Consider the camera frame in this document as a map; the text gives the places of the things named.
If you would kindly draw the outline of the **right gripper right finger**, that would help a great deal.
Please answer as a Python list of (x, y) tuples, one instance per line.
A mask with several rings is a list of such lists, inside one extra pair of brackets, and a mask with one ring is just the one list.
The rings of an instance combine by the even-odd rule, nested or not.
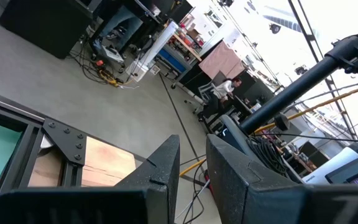
[(358, 224), (356, 184), (297, 184), (213, 134), (206, 138), (206, 160), (223, 223)]

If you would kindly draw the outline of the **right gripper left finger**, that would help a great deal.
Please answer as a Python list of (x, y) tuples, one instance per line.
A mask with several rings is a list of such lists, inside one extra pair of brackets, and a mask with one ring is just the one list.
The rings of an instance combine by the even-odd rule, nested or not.
[(171, 135), (113, 187), (36, 187), (0, 195), (0, 224), (173, 223), (180, 138)]

